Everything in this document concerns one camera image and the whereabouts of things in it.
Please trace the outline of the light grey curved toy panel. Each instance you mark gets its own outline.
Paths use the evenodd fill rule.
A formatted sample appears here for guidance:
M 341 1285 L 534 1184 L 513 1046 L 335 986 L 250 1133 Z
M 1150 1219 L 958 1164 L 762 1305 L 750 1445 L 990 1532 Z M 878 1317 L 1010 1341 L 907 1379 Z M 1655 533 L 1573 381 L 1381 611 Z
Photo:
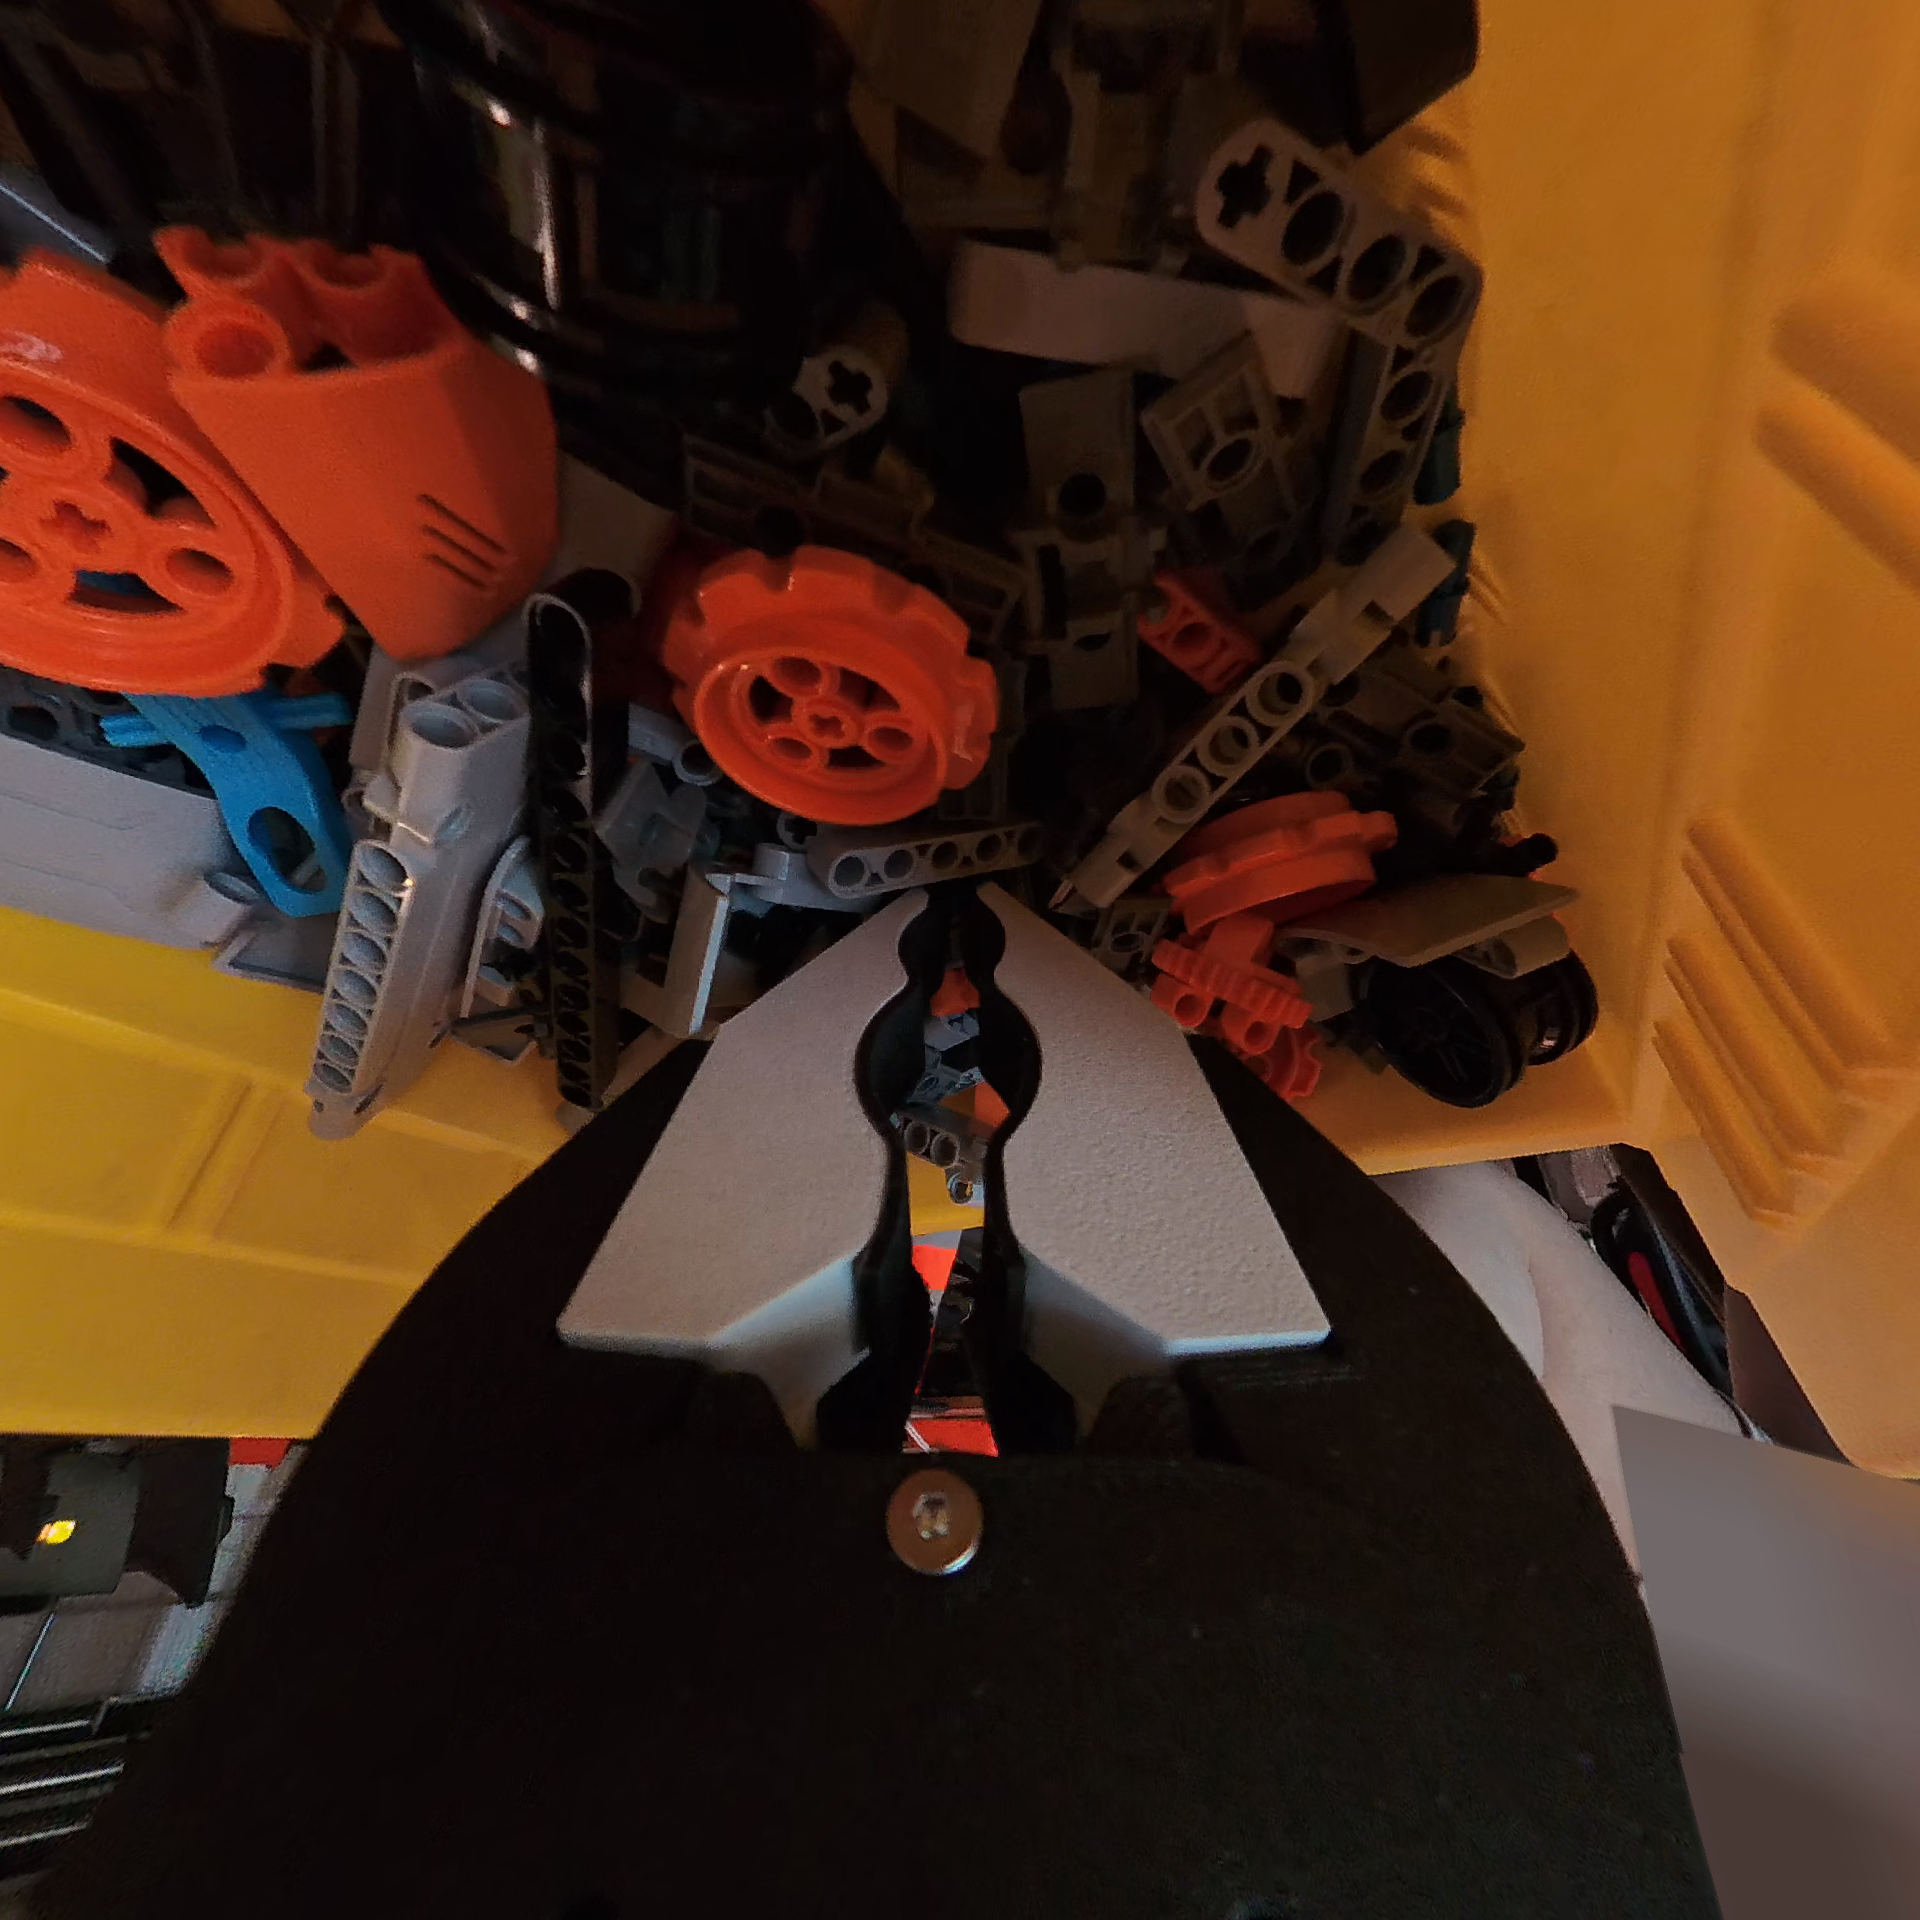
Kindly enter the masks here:
M 145 945 L 211 949 L 259 909 L 217 802 L 3 744 L 3 905 Z

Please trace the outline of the black toy wheel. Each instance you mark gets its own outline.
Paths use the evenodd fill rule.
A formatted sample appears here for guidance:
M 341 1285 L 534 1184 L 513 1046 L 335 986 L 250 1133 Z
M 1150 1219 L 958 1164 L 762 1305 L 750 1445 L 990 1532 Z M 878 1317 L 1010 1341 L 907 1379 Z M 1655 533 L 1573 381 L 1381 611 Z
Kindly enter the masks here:
M 1428 1097 L 1485 1108 L 1526 1068 L 1553 1065 L 1596 1029 L 1598 992 L 1574 955 L 1498 976 L 1460 955 L 1423 968 L 1374 962 L 1361 1024 L 1387 1065 Z

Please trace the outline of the orange toy gear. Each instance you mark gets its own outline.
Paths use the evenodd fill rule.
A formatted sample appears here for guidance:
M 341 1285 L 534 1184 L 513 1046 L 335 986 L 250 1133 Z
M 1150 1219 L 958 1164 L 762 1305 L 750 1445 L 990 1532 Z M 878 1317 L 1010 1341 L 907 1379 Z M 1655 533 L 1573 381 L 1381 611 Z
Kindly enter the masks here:
M 1273 964 L 1278 931 L 1257 913 L 1215 920 L 1153 952 L 1150 998 L 1185 1032 L 1220 1040 L 1284 1102 L 1308 1100 L 1321 1076 L 1311 1004 Z

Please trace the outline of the teal brick separator tool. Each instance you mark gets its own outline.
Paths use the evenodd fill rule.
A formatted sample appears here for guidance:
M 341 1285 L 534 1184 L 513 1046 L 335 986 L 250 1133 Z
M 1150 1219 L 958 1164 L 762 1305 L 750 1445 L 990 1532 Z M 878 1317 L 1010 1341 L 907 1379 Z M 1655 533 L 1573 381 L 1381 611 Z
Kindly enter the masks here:
M 350 720 L 335 693 L 131 694 L 127 712 L 102 717 L 102 739 L 125 749 L 169 746 L 198 765 L 268 904 L 316 920 L 343 904 L 353 837 L 310 734 Z

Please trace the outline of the yellow plastic bin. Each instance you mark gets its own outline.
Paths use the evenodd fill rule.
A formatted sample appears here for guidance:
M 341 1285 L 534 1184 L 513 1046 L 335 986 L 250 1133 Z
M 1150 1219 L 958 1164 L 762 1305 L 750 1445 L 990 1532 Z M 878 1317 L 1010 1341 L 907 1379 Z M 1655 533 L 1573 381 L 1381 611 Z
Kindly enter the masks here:
M 1331 1061 L 1364 1170 L 1657 1155 L 1833 1443 L 1915 1475 L 1915 5 L 1483 5 L 1374 158 L 1485 275 L 1471 673 L 1526 741 L 1596 1038 L 1451 1116 Z M 309 1131 L 309 994 L 4 915 L 7 1430 L 313 1433 L 561 1140 L 441 1046 Z

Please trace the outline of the orange toy panel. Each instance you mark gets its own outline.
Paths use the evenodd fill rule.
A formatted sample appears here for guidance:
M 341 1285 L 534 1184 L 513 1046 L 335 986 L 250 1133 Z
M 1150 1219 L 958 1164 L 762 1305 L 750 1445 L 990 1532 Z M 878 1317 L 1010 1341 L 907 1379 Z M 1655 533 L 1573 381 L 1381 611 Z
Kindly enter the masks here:
M 516 611 L 561 533 L 545 385 L 393 248 L 166 226 L 166 377 L 383 654 L 438 659 Z

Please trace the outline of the pile of toy building parts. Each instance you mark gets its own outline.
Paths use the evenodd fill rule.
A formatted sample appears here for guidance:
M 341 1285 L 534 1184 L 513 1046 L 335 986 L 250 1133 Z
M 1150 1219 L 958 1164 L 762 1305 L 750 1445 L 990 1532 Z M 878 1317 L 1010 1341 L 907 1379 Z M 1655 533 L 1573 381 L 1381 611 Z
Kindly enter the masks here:
M 1411 1086 L 1374 962 L 1574 954 L 1523 741 L 1449 660 L 1481 272 L 1353 171 L 1477 54 L 1474 5 L 4 5 L 4 268 L 73 256 L 164 328 L 166 226 L 413 253 L 555 422 L 516 611 L 398 660 L 327 588 L 339 643 L 251 688 L 353 708 L 310 734 L 339 913 L 241 857 L 259 909 L 201 949 L 321 998 L 310 1129 L 449 1042 L 599 1114 L 643 1042 L 946 880 L 1150 997 L 1196 932 L 1172 850 L 1295 794 L 1398 822 L 1369 892 L 1275 924 L 1318 1059 Z M 681 597 L 804 545 L 941 598 L 996 676 L 982 771 L 910 818 L 772 806 L 677 708 Z M 212 797 L 105 741 L 131 694 L 4 662 L 4 739 Z

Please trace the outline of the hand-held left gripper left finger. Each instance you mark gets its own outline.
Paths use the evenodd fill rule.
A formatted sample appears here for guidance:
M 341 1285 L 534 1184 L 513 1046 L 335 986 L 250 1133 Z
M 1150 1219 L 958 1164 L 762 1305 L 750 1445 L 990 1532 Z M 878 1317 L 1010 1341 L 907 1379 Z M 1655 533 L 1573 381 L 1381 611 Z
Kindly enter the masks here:
M 866 1352 L 854 1260 L 887 1170 L 857 1044 L 906 987 L 925 901 L 887 904 L 718 1032 L 561 1315 L 570 1346 L 751 1374 L 790 1425 L 818 1420 Z

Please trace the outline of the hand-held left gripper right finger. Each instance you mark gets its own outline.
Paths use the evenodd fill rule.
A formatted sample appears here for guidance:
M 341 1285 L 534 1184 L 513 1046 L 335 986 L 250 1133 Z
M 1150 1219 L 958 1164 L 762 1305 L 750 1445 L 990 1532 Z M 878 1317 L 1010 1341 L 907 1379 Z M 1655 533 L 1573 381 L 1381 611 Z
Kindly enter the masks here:
M 1314 1348 L 1329 1317 L 1187 1034 L 988 882 L 995 987 L 1041 1083 L 1002 1140 L 1023 1254 L 1023 1354 L 1077 1412 L 1185 1360 Z

